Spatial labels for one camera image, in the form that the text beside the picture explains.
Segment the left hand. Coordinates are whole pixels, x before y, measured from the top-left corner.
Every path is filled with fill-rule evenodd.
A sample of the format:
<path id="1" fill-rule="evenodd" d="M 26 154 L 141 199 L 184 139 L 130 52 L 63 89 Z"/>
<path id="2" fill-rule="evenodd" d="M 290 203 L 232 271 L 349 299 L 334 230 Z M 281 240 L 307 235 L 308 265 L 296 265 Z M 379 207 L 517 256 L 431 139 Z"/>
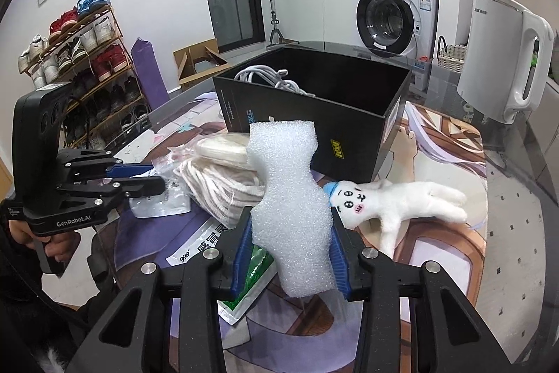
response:
<path id="1" fill-rule="evenodd" d="M 15 242 L 30 249 L 35 248 L 35 241 L 41 242 L 48 258 L 55 258 L 63 263 L 71 261 L 81 242 L 81 235 L 75 231 L 39 238 L 32 233 L 26 222 L 9 221 L 8 228 Z"/>

